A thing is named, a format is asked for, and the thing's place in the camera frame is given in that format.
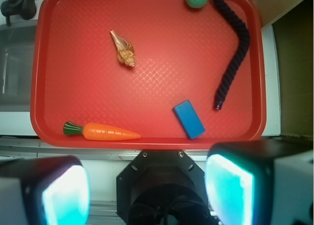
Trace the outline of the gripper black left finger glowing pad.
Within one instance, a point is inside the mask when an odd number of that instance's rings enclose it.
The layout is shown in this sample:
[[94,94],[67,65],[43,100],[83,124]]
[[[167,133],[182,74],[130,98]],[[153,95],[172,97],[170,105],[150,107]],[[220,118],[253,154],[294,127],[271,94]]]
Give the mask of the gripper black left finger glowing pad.
[[0,161],[2,225],[84,225],[90,179],[75,156]]

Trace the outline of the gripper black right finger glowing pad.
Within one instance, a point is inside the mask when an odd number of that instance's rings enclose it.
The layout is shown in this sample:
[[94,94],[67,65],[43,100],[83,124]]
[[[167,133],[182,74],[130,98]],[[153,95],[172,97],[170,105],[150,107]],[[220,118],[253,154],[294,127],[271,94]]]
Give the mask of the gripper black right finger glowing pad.
[[224,225],[311,225],[311,140],[261,139],[213,145],[205,164],[209,204]]

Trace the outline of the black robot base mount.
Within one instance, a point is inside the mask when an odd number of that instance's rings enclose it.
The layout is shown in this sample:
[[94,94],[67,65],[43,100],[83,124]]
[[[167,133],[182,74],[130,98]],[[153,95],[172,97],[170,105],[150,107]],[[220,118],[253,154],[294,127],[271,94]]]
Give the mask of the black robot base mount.
[[204,171],[183,150],[143,150],[116,177],[127,225],[215,225]]

